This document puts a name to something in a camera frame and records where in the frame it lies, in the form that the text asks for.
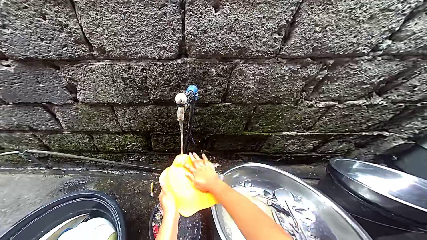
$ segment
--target wet ground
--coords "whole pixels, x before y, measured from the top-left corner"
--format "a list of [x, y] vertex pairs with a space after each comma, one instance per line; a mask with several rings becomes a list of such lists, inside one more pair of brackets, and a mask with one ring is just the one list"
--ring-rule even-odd
[[[279, 168], [303, 176], [311, 185], [325, 172], [324, 164], [285, 165]], [[0, 168], [0, 235], [38, 207], [74, 191], [98, 190], [114, 197], [126, 219], [127, 239], [149, 239], [152, 209], [160, 193], [159, 173], [129, 170]], [[202, 239], [216, 239], [210, 209], [200, 212]]]

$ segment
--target gray hose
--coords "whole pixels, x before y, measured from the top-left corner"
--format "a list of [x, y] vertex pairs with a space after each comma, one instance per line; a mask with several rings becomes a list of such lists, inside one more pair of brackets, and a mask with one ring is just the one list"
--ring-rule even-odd
[[128, 164], [128, 163], [104, 160], [104, 159], [99, 159], [99, 158], [90, 158], [90, 157], [72, 155], [72, 154], [61, 153], [61, 152], [50, 152], [50, 151], [40, 151], [40, 150], [25, 150], [23, 152], [20, 152], [20, 151], [3, 152], [3, 153], [0, 153], [0, 156], [11, 155], [11, 154], [20, 154], [21, 155], [21, 154], [24, 154], [26, 152], [58, 155], [58, 156], [69, 157], [69, 158], [79, 158], [79, 159], [83, 159], [83, 160], [89, 160], [89, 161], [101, 162], [101, 163], [108, 163], [108, 164], [115, 164], [115, 165], [120, 165], [120, 166], [125, 166], [125, 167], [138, 168], [138, 169], [150, 169], [150, 170], [156, 170], [156, 171], [163, 171], [163, 169], [158, 169], [158, 168], [154, 168], [154, 167], [144, 167], [144, 166], [139, 166], [139, 165], [135, 165], [135, 164]]

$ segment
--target blue pipe fitting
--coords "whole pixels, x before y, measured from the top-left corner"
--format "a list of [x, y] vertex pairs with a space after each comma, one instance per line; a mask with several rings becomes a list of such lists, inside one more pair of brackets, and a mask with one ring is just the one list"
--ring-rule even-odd
[[188, 88], [187, 88], [187, 90], [185, 92], [186, 93], [193, 92], [194, 101], [199, 100], [199, 89], [197, 88], [196, 85], [190, 85], [190, 86], [188, 86]]

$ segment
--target red object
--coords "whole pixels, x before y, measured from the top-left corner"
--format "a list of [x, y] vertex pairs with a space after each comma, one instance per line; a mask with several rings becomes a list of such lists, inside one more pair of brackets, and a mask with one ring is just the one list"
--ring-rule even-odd
[[154, 233], [154, 239], [157, 238], [157, 234], [159, 233], [159, 225], [154, 225], [153, 226], [153, 233]]

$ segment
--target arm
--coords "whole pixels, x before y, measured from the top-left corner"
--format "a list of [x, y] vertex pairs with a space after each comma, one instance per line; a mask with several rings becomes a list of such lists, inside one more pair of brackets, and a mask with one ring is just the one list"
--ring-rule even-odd
[[203, 159], [200, 159], [196, 153], [190, 153], [194, 166], [185, 166], [191, 173], [188, 174], [188, 178], [193, 181], [197, 189], [211, 193], [225, 207], [247, 240], [292, 239], [251, 200], [219, 179], [212, 163], [204, 154], [202, 157]]
[[179, 213], [174, 196], [163, 184], [164, 174], [159, 177], [159, 183], [162, 188], [159, 200], [163, 209], [163, 219], [157, 234], [156, 240], [176, 240], [178, 238]]
[[156, 240], [176, 240], [178, 238], [179, 214], [163, 212], [163, 219]]

